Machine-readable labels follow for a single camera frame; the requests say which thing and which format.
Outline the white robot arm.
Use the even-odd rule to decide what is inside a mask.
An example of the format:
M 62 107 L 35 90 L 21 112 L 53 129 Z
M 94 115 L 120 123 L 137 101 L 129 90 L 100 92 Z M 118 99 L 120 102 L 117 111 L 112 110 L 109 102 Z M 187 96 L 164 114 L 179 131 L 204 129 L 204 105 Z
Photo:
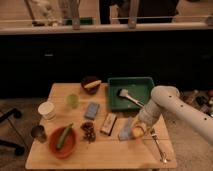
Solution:
M 134 117 L 131 127 L 142 125 L 148 130 L 157 123 L 165 111 L 176 114 L 213 145 L 213 118 L 183 102 L 179 90 L 174 86 L 155 86 L 149 101 Z

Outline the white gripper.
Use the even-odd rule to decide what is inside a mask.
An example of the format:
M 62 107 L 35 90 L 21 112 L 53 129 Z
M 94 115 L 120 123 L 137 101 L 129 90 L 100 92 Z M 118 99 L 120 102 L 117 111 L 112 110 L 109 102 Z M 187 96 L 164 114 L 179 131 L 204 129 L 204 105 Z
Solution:
M 131 132 L 132 132 L 132 129 L 136 126 L 140 126 L 144 129 L 144 132 L 145 134 L 142 136 L 144 137 L 145 135 L 147 135 L 150 130 L 151 130 L 151 127 L 148 126 L 142 119 L 139 115 L 136 115 L 134 118 L 133 118 L 133 123 L 131 125 Z

